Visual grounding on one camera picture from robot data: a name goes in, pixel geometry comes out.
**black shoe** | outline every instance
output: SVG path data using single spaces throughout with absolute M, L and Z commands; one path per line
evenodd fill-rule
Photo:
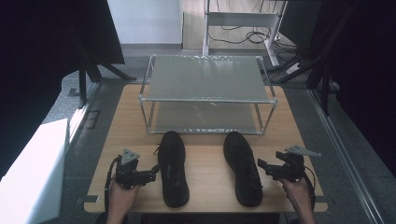
M 158 163 L 163 178 L 163 200 L 172 208 L 186 204 L 190 198 L 184 173 L 186 149 L 176 132 L 168 132 L 158 148 Z
M 262 182 L 253 152 L 244 136 L 238 132 L 227 134 L 224 157 L 235 173 L 236 199 L 246 207 L 262 203 Z

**white panel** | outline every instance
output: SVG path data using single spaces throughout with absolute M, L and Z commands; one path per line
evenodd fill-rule
M 179 0 L 108 0 L 121 44 L 181 44 Z
M 67 119 L 41 125 L 0 182 L 0 223 L 59 216 Z

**cable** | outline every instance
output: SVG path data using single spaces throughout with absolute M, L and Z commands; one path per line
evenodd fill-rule
M 106 183 L 105 183 L 105 210 L 106 210 L 106 212 L 108 212 L 108 191 L 110 188 L 111 174 L 113 172 L 113 166 L 117 161 L 120 161 L 120 156 L 118 156 L 116 159 L 113 160 L 113 162 L 111 162 L 110 168 L 108 169 L 108 172 L 107 172 L 107 179 L 106 179 Z

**black wall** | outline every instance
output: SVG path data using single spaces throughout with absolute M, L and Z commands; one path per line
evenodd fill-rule
M 338 101 L 394 175 L 395 13 L 394 1 L 360 0 L 329 60 Z

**wall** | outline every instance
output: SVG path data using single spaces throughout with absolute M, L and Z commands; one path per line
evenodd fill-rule
M 121 44 L 181 44 L 179 0 L 108 0 Z

